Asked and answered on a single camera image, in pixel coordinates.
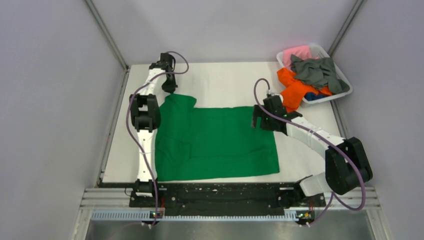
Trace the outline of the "green t shirt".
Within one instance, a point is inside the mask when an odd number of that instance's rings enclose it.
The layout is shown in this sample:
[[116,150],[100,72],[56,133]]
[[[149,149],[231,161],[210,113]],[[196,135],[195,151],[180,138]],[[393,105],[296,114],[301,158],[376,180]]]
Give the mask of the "green t shirt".
[[161,182],[240,178],[280,171],[274,134],[251,126],[253,107],[198,108],[192,96],[160,106],[155,169]]

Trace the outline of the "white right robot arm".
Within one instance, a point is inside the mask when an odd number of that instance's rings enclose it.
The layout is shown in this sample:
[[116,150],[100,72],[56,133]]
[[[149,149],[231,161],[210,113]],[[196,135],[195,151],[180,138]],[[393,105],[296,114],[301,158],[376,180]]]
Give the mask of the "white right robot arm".
[[340,196],[355,188],[361,190],[361,202],[353,207],[341,204],[349,210],[359,211],[365,206],[365,183],[373,178],[373,172],[362,142],[333,135],[310,123],[299,112],[287,112],[281,98],[267,95],[262,104],[253,106],[253,128],[280,132],[298,140],[318,153],[324,160],[324,172],[305,177],[294,184],[293,200],[299,206],[307,206],[315,195],[332,193]]

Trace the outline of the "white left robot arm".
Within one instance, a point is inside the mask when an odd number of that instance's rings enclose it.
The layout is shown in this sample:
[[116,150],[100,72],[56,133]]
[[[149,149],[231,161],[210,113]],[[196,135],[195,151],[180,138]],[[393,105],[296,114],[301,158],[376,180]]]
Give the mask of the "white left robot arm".
[[155,137],[161,125],[159,92],[168,94],[178,87],[174,69],[176,59],[171,52],[160,54],[159,60],[148,67],[145,82],[129,97],[126,127],[138,147],[138,171],[131,193],[131,207],[159,206],[160,193],[155,172]]

